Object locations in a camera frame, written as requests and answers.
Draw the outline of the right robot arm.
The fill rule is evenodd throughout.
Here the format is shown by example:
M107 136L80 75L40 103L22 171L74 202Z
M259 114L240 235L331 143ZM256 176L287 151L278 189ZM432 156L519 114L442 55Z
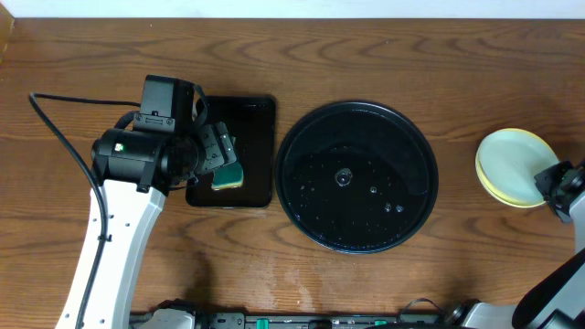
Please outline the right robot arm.
M551 215L572 230L572 248L518 302L514 328L584 326L584 163L562 161L535 175Z

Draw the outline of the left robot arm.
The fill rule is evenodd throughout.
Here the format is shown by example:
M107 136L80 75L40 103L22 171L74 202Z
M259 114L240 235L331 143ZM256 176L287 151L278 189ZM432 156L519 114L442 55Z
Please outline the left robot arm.
M144 250L170 190L236 161L223 122L193 134L111 128L93 145L88 228L60 328L125 328Z

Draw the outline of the green sponge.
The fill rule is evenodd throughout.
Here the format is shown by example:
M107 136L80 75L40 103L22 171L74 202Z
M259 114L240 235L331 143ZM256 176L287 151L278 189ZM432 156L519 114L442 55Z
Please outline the green sponge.
M211 188L215 191L225 190L230 188L238 188L243 185L244 173L239 161L230 165L224 165L222 151L219 147L223 163L213 171L213 180Z

